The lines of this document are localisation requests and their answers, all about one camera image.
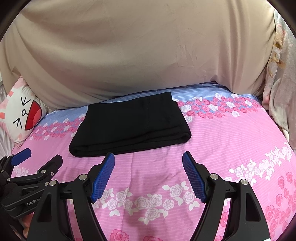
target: cartoon mouth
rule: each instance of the cartoon mouth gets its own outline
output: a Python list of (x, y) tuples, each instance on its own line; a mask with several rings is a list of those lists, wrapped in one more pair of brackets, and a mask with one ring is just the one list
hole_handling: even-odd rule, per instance
[(41, 116), (42, 116), (41, 107), (35, 100), (33, 100), (28, 113), (25, 131), (32, 129), (40, 121)]

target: metal screw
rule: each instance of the metal screw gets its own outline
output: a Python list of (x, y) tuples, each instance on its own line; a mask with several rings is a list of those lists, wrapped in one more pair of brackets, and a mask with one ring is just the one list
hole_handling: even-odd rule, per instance
[(50, 186), (54, 186), (54, 185), (56, 185), (56, 183), (57, 183), (56, 180), (51, 180), (51, 181), (49, 182), (49, 185), (50, 185)]
[(217, 174), (213, 173), (210, 175), (210, 177), (213, 179), (213, 180), (217, 180), (219, 177)]
[(249, 184), (249, 182), (246, 179), (242, 179), (241, 182), (242, 182), (243, 185), (248, 185)]
[(86, 174), (82, 174), (82, 175), (79, 176), (79, 179), (80, 179), (81, 181), (84, 181), (84, 180), (87, 179), (87, 175), (86, 175)]

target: bed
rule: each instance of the bed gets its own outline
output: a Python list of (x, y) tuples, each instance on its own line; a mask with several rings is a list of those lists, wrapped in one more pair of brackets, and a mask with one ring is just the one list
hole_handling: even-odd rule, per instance
[[(192, 137), (181, 145), (115, 156), (116, 165), (106, 190), (93, 205), (108, 240), (190, 240), (204, 205), (195, 198), (182, 167), (185, 151), (225, 180), (247, 179), (265, 213), (271, 240), (276, 240), (296, 212), (295, 155), (260, 100), (233, 94), (211, 82), (107, 102), (166, 91), (178, 103)], [(59, 182), (71, 181), (101, 163), (103, 157), (76, 158), (68, 150), (86, 111), (87, 106), (47, 114), (21, 148), (13, 150), (32, 151), (31, 158), (14, 168), (13, 176), (35, 173), (56, 154), (63, 158), (63, 166), (54, 177)], [(102, 113), (102, 118), (120, 121), (112, 110)], [(73, 233), (79, 241), (73, 203), (68, 200), (68, 204)], [(225, 200), (215, 241), (223, 237), (229, 204)]]

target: folded black garment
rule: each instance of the folded black garment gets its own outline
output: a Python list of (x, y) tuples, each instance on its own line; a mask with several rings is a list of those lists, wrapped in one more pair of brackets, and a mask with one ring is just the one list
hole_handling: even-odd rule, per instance
[(89, 105), (69, 151), (76, 157), (123, 154), (185, 143), (190, 138), (178, 104), (165, 92)]

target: blue gripper pad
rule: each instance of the blue gripper pad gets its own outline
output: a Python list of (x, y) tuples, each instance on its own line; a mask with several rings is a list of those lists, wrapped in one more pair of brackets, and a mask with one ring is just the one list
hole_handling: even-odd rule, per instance
[(31, 150), (29, 148), (26, 148), (26, 149), (22, 150), (21, 152), (19, 152), (18, 154), (15, 154), (14, 156), (12, 156), (10, 163), (12, 166), (17, 166), (17, 165), (21, 164), (23, 161), (30, 158), (31, 154), (32, 154)]
[(183, 167), (190, 181), (194, 194), (197, 198), (201, 200), (201, 202), (205, 203), (207, 200), (207, 195), (205, 192), (206, 190), (205, 183), (202, 177), (200, 176), (199, 172), (197, 171), (195, 165), (193, 164), (193, 161), (194, 160), (190, 158), (187, 152), (183, 154), (183, 157), (182, 157)]
[(110, 153), (105, 157), (103, 162), (103, 167), (93, 183), (93, 193), (91, 194), (91, 200), (93, 202), (96, 202), (103, 195), (107, 182), (115, 166), (114, 154)]

